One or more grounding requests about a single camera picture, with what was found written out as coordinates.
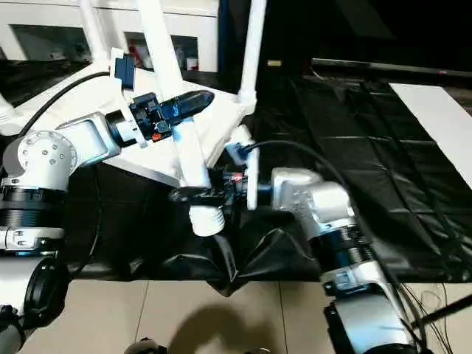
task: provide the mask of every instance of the tile floor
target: tile floor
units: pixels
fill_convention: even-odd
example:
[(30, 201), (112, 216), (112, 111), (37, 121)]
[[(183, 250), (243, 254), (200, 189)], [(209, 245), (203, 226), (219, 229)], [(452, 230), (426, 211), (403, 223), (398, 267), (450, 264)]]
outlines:
[[(412, 285), (427, 310), (444, 305), (442, 287)], [(448, 300), (472, 293), (472, 285), (447, 285)], [(175, 354), (332, 354), (322, 308), (329, 302), (319, 283), (253, 282), (229, 298), (205, 282), (99, 282), (71, 284), (66, 309), (37, 331), (21, 354), (122, 354), (150, 337)], [(472, 309), (449, 317), (454, 353), (469, 353)], [(430, 348), (440, 354), (428, 332)]]

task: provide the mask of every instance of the white cabinet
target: white cabinet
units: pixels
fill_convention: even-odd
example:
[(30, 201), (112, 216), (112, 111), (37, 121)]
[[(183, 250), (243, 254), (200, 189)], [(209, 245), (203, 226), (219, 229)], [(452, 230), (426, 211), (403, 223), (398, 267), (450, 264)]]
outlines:
[[(109, 46), (128, 51), (130, 41), (143, 42), (135, 0), (92, 4)], [(162, 7), (181, 65), (195, 58), (201, 71), (216, 72), (218, 0), (162, 0)], [(0, 0), (0, 48), (7, 59), (85, 58), (85, 36), (76, 30), (81, 27), (77, 0)]]

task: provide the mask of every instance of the white pole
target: white pole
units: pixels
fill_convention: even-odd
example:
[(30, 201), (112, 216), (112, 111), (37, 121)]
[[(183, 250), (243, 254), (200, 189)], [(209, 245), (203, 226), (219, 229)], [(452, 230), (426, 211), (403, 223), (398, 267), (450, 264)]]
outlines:
[(239, 102), (246, 107), (245, 114), (256, 108), (256, 79), (259, 66), (260, 44), (263, 39), (267, 0), (252, 0), (249, 13), (246, 49), (244, 50), (243, 76), (238, 92)]
[(90, 0), (80, 0), (79, 4), (83, 31), (91, 51), (91, 58), (94, 62), (107, 60), (109, 50), (106, 45), (97, 11), (92, 7)]
[[(156, 93), (162, 102), (184, 93), (182, 76), (172, 40), (165, 26), (160, 1), (138, 0), (138, 5), (159, 88)], [(184, 177), (183, 184), (211, 187), (193, 118), (187, 118), (173, 127), (172, 136)], [(190, 220), (193, 231), (198, 236), (214, 235), (224, 227), (223, 214), (214, 207), (190, 207)]]

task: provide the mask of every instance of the black cable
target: black cable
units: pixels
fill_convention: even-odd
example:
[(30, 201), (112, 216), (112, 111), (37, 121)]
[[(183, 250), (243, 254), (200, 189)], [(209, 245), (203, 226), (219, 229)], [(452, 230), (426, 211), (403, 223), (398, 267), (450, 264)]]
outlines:
[[(410, 293), (410, 295), (412, 296), (412, 298), (415, 300), (415, 302), (417, 303), (418, 307), (421, 309), (421, 311), (426, 315), (428, 314), (428, 312), (426, 311), (423, 303), (417, 298), (416, 295), (414, 295), (414, 292), (413, 290), (407, 286), (406, 284), (403, 284), (403, 287), (405, 287), (405, 289)], [(441, 331), (439, 330), (439, 328), (435, 325), (435, 323), (430, 323), (431, 325), (431, 329), (433, 330), (434, 332), (434, 335), (436, 336), (437, 340), (439, 341), (439, 343), (443, 346), (442, 348), (442, 351), (446, 351), (447, 354), (454, 354), (452, 352), (452, 349), (451, 349), (451, 346), (448, 345), (446, 343), (446, 340), (444, 339), (443, 335), (441, 334)]]
[[(312, 156), (315, 160), (320, 162), (321, 164), (324, 165), (332, 174), (333, 177), (338, 180), (338, 183), (340, 183), (341, 186), (346, 190), (346, 193), (350, 197), (350, 203), (351, 207), (354, 209), (355, 214), (358, 216), (358, 225), (360, 229), (367, 230), (367, 228), (364, 228), (363, 221), (360, 216), (359, 209), (357, 207), (357, 204), (354, 200), (353, 193), (351, 192), (351, 189), (349, 187), (349, 184), (347, 184), (346, 180), (340, 174), (340, 172), (321, 154), (317, 153), (315, 150), (313, 150), (311, 147), (308, 147), (306, 145), (300, 144), (298, 142), (292, 142), (290, 140), (267, 140), (265, 142), (257, 142), (253, 145), (249, 145), (247, 147), (243, 148), (243, 151), (249, 152), (255, 148), (261, 148), (264, 146), (277, 146), (277, 145), (282, 145), (282, 146), (291, 146), (293, 148), (296, 148), (300, 151), (303, 151), (304, 153)], [(370, 252), (372, 253), (372, 256), (374, 259), (378, 262), (378, 265), (380, 266), (382, 272), (385, 275), (386, 280), (392, 285), (394, 288), (394, 296), (396, 300), (398, 301), (399, 304), (402, 304), (401, 298), (399, 294), (402, 294), (403, 298), (406, 301), (406, 304), (408, 305), (410, 311), (413, 314), (414, 320), (418, 323), (418, 330), (420, 331), (420, 347), (422, 350), (426, 351), (428, 348), (428, 339), (426, 338), (426, 329), (424, 326), (424, 323), (420, 317), (420, 314), (418, 313), (416, 307), (413, 304), (413, 301), (410, 299), (409, 295), (405, 292), (405, 290), (402, 288), (400, 285), (400, 282), (398, 281), (397, 277), (386, 267), (384, 264), (383, 260), (378, 256), (377, 252), (374, 250), (373, 247), (368, 245)]]
[[(448, 306), (448, 291), (446, 290), (445, 285), (444, 285), (443, 282), (441, 283), (441, 285), (442, 285), (442, 289), (444, 290), (444, 303), (445, 303), (444, 306)], [(447, 316), (444, 316), (444, 335), (445, 335), (445, 340), (448, 342), (448, 346), (451, 349), (451, 353), (452, 353), (452, 346), (451, 346), (451, 343), (449, 341), (449, 335), (448, 335)]]
[[(27, 135), (31, 127), (38, 121), (38, 119), (44, 114), (44, 112), (46, 112), (49, 107), (51, 107), (57, 100), (59, 100), (67, 92), (71, 91), (74, 87), (79, 86), (81, 83), (84, 83), (90, 79), (94, 79), (96, 77), (102, 77), (102, 76), (109, 76), (109, 75), (110, 75), (109, 72), (95, 72), (94, 74), (81, 77), (80, 79), (74, 81), (73, 83), (70, 83), (69, 85), (61, 89), (59, 92), (54, 94), (51, 98), (49, 98), (46, 101), (46, 103), (44, 103), (44, 105), (41, 108), (39, 108), (35, 114), (33, 114), (33, 116), (29, 119), (29, 121), (20, 130), (16, 139), (22, 138), (23, 136)], [(3, 167), (3, 164), (0, 164), (0, 178), (3, 178), (3, 177), (4, 177), (4, 167)]]
[[(22, 138), (25, 136), (31, 129), (31, 127), (38, 121), (38, 119), (48, 110), (49, 107), (51, 107), (57, 100), (59, 100), (64, 94), (67, 92), (71, 91), (74, 87), (79, 86), (81, 83), (84, 83), (88, 80), (94, 79), (96, 77), (102, 77), (102, 76), (109, 76), (109, 72), (95, 72), (94, 74), (86, 75), (84, 77), (81, 77), (80, 79), (74, 81), (73, 83), (70, 83), (66, 87), (62, 88), (59, 92), (54, 94), (51, 98), (49, 98), (44, 105), (39, 108), (39, 110), (33, 114), (33, 116), (29, 119), (29, 121), (26, 123), (26, 125), (21, 129), (20, 133), (17, 135), (16, 139)], [(4, 167), (3, 164), (0, 166), (0, 178), (4, 174)], [(98, 202), (98, 216), (97, 216), (97, 226), (95, 229), (95, 235), (94, 238), (92, 239), (92, 242), (89, 247), (89, 252), (87, 258), (80, 264), (79, 268), (73, 273), (72, 279), (75, 279), (80, 272), (84, 269), (84, 267), (87, 265), (89, 260), (93, 257), (95, 247), (97, 246), (98, 239), (100, 238), (100, 225), (102, 223), (102, 213), (103, 213), (103, 208), (102, 208), (102, 199), (101, 199), (101, 193), (100, 193), (100, 184), (98, 181), (98, 175), (97, 175), (97, 168), (94, 166), (94, 179), (95, 179), (95, 190), (97, 192), (97, 202)]]
[(91, 239), (90, 245), (88, 246), (88, 255), (85, 257), (82, 261), (82, 263), (79, 265), (79, 267), (75, 270), (75, 272), (72, 274), (71, 279), (77, 279), (77, 277), (80, 275), (82, 270), (87, 266), (89, 261), (92, 259), (95, 253), (95, 249), (98, 244), (98, 240), (100, 238), (100, 227), (102, 225), (102, 215), (103, 215), (103, 205), (102, 205), (102, 193), (100, 191), (100, 181), (98, 178), (98, 169), (96, 165), (93, 165), (92, 167), (94, 169), (94, 183), (95, 183), (95, 193), (97, 195), (97, 203), (98, 203), (98, 215), (97, 215), (97, 224), (95, 226), (95, 233), (94, 237)]

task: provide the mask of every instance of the black cloth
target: black cloth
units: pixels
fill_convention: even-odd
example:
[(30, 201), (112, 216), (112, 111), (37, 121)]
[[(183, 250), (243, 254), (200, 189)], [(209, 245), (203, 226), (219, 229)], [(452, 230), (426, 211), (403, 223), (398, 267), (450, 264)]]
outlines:
[[(235, 90), (217, 74), (185, 75)], [(256, 112), (244, 119), (254, 138), (302, 142), (340, 169), (374, 247), (401, 280), (471, 280), (472, 191), (387, 84), (266, 72), (258, 95)], [(218, 164), (226, 161), (223, 155)], [(311, 168), (330, 179), (302, 153), (263, 148), (261, 179), (269, 180), (276, 166)], [(202, 238), (191, 232), (187, 208), (168, 201), (170, 187), (107, 164), (98, 165), (97, 176), (100, 240), (82, 277), (207, 280), (224, 295), (251, 280), (318, 280), (316, 250), (290, 214), (244, 212), (237, 234)], [(91, 167), (70, 179), (61, 257), (71, 268), (86, 257), (96, 232), (94, 183)]]

